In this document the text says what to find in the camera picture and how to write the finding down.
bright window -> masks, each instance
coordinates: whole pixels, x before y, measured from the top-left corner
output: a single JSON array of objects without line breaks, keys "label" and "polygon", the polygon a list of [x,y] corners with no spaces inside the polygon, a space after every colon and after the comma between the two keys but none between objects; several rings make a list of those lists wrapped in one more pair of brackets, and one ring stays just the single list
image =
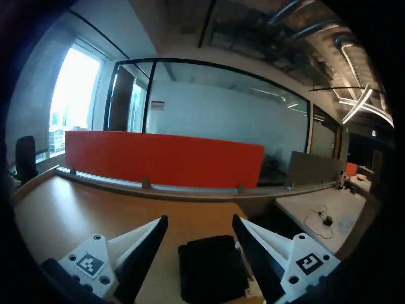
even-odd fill
[{"label": "bright window", "polygon": [[69,49],[56,80],[49,117],[49,153],[65,150],[65,131],[87,130],[101,59],[77,45]]}]

black cloth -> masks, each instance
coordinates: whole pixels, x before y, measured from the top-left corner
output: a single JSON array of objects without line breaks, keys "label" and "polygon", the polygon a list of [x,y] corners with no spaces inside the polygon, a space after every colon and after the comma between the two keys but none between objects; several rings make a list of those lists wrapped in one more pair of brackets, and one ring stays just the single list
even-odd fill
[{"label": "black cloth", "polygon": [[216,304],[245,295],[247,272],[232,236],[188,242],[178,252],[184,301]]}]

cable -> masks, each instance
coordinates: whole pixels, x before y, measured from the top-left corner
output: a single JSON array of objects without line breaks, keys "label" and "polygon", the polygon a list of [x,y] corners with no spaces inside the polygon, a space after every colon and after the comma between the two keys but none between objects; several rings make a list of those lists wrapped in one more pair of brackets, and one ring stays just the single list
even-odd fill
[{"label": "cable", "polygon": [[[327,206],[325,206],[325,205],[321,205],[321,206],[324,206],[325,207],[325,210],[324,211],[315,211],[315,210],[313,210],[313,209],[310,209],[310,211],[312,211],[312,212],[315,212],[316,214],[318,214],[318,216],[319,216],[319,218],[320,218],[320,220],[321,220],[321,223],[323,224],[323,221],[326,219],[326,217],[328,216],[328,214],[326,213],[327,212],[327,210],[328,210],[328,208],[327,208]],[[305,219],[304,219],[304,225],[305,226],[307,226],[307,228],[309,229],[309,230],[311,230],[314,234],[316,234],[317,236],[321,236],[321,237],[323,237],[324,239],[331,239],[333,236],[334,236],[334,232],[333,232],[333,229],[332,229],[332,227],[330,227],[330,226],[326,226],[326,227],[329,227],[329,229],[331,230],[331,236],[330,237],[324,237],[322,234],[319,234],[319,233],[316,233],[314,230],[312,230],[306,223],[305,223],[305,221],[307,220],[307,218],[309,217],[309,215],[310,215],[310,213],[308,213],[307,214],[307,216],[305,217]]]}]

ceiling duct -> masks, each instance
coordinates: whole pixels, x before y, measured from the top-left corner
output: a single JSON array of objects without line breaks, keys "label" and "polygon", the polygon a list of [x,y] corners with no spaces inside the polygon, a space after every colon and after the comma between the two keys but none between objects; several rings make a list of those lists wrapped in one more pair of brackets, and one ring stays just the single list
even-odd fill
[{"label": "ceiling duct", "polygon": [[345,48],[361,47],[360,43],[355,37],[353,37],[353,35],[349,34],[338,36],[337,38],[335,38],[334,43],[336,48],[342,53],[343,57],[346,59],[347,64],[349,65],[350,70],[353,73],[354,79],[356,80],[358,86],[362,88],[363,84],[361,82],[360,76],[358,75],[353,62],[350,60],[350,57],[347,55],[347,52],[345,51]]}]

white desk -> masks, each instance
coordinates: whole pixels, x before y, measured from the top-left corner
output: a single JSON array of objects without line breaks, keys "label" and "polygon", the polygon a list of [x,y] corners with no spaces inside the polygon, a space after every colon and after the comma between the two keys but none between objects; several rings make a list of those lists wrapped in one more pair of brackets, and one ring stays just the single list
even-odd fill
[{"label": "white desk", "polygon": [[[307,235],[324,245],[333,254],[346,241],[365,205],[365,201],[364,197],[359,194],[352,194],[348,189],[336,190],[334,188],[276,199],[276,203],[282,211]],[[331,236],[331,229],[322,224],[317,213],[311,211],[311,209],[323,211],[325,208],[321,206],[322,204],[327,207],[326,213],[333,220],[331,225],[333,237],[330,239],[324,239],[314,233],[322,234],[325,237]],[[306,216],[308,217],[305,223],[314,232],[304,224]]]},{"label": "white desk", "polygon": [[364,191],[370,192],[371,182],[369,180],[359,180],[356,174],[350,177],[350,182]]}]

